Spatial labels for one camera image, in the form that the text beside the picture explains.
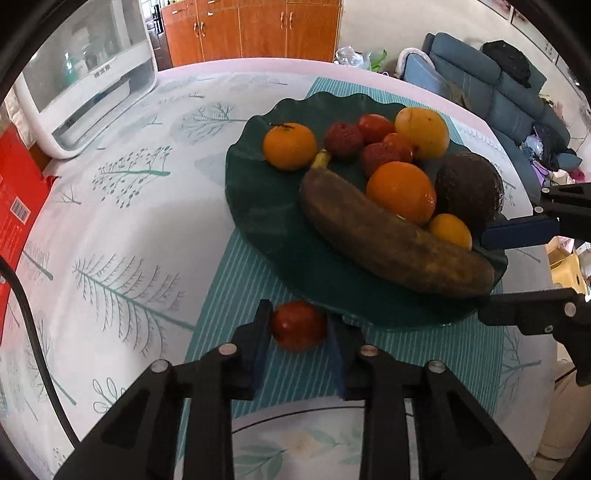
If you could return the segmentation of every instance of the teal striped placemat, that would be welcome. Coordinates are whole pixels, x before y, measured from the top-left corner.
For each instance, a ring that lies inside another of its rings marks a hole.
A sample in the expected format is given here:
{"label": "teal striped placemat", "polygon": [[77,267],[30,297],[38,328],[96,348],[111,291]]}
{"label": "teal striped placemat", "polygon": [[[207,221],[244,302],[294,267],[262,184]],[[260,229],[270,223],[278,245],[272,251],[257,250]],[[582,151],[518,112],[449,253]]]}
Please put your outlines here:
{"label": "teal striped placemat", "polygon": [[[307,96],[321,90],[334,95],[365,93],[380,102],[418,106],[392,93],[322,78],[315,81]],[[444,118],[453,141],[461,144],[453,123],[449,117]],[[495,293],[501,291],[499,283]],[[185,361],[197,360],[220,343],[229,341],[238,325],[253,319],[260,299],[279,305],[293,298],[266,260],[234,230],[201,310]],[[486,327],[475,316],[448,327],[412,332],[390,332],[365,322],[358,325],[368,342],[401,361],[424,365],[431,359],[442,360],[481,405],[494,413],[501,374],[503,328]],[[325,346],[295,355],[285,353],[272,342],[261,392],[253,402],[234,402],[232,415],[237,418],[281,403],[335,394]],[[180,455],[184,451],[187,414],[185,411],[181,422]]]}

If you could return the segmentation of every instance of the black bag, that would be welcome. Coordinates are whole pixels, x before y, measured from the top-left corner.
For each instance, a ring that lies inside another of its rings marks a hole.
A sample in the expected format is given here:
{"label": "black bag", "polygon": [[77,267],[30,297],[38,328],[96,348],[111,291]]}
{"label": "black bag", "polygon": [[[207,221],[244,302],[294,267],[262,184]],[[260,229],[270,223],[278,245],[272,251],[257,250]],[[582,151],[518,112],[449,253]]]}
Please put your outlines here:
{"label": "black bag", "polygon": [[485,43],[482,53],[497,62],[501,70],[517,83],[530,88],[530,63],[521,50],[517,50],[505,40],[496,40]]}

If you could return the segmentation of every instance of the red fruit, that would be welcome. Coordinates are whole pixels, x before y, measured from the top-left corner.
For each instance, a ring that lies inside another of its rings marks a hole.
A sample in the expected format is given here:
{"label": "red fruit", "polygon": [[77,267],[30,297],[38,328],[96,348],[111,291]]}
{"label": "red fruit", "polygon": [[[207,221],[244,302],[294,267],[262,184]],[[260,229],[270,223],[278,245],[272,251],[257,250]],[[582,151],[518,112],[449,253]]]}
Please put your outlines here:
{"label": "red fruit", "polygon": [[381,142],[394,132],[394,123],[382,115],[368,113],[359,119],[357,127],[361,130],[363,141],[367,144]]}
{"label": "red fruit", "polygon": [[406,163],[413,162],[414,149],[412,144],[401,134],[388,134],[382,140],[382,143],[398,150],[398,161]]}
{"label": "red fruit", "polygon": [[384,143],[372,143],[365,147],[361,152],[359,166],[365,176],[370,178],[378,168],[385,163],[398,161],[400,154],[396,148],[392,148]]}
{"label": "red fruit", "polygon": [[326,322],[312,305],[296,300],[277,307],[271,319],[271,333],[279,348],[299,353],[322,343]]}
{"label": "red fruit", "polygon": [[331,125],[324,136],[325,149],[339,159],[354,157],[364,145],[359,128],[344,122]]}

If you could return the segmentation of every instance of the floor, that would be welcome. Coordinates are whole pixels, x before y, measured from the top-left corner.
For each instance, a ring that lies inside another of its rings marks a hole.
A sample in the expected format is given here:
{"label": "floor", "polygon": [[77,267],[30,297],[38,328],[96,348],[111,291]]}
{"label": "floor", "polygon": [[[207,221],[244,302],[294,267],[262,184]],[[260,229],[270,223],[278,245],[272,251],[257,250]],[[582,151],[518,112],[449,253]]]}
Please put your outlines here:
{"label": "floor", "polygon": [[502,38],[523,51],[548,79],[541,93],[563,104],[570,147],[578,150],[582,170],[591,180],[591,138],[579,111],[580,97],[548,57],[505,18],[478,0],[343,0],[339,46],[352,45],[362,52],[385,48],[390,66],[401,50],[420,48],[427,33],[437,32],[476,48]]}

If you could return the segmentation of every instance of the red box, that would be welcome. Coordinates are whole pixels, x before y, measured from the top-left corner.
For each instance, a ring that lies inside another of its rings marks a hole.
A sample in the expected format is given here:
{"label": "red box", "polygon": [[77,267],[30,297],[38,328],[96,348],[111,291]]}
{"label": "red box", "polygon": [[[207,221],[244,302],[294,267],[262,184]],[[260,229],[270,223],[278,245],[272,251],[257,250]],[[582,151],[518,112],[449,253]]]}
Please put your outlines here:
{"label": "red box", "polygon": [[[0,255],[13,270],[52,183],[53,178],[43,178],[17,128],[9,124],[0,137]],[[9,293],[0,277],[0,343]]]}

